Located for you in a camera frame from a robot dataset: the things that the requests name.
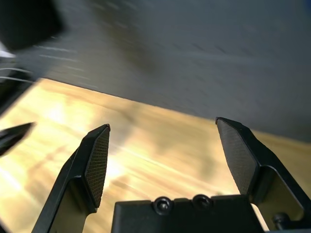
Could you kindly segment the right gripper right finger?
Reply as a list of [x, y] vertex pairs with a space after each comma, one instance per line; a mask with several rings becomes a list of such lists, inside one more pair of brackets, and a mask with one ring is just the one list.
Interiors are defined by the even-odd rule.
[[279, 158], [241, 123], [218, 117], [216, 125], [239, 192], [249, 197], [264, 219], [278, 213], [291, 220], [305, 218], [305, 192]]

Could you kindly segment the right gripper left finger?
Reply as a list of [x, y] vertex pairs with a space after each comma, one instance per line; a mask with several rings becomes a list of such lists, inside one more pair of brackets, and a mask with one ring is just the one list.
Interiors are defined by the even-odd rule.
[[81, 233], [103, 194], [110, 126], [90, 131], [62, 166], [33, 228], [34, 233]]

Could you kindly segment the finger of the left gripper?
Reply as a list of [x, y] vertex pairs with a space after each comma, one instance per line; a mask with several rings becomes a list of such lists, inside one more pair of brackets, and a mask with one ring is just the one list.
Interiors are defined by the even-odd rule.
[[0, 131], [0, 155], [3, 156], [7, 151], [21, 141], [34, 126], [33, 122], [6, 128]]

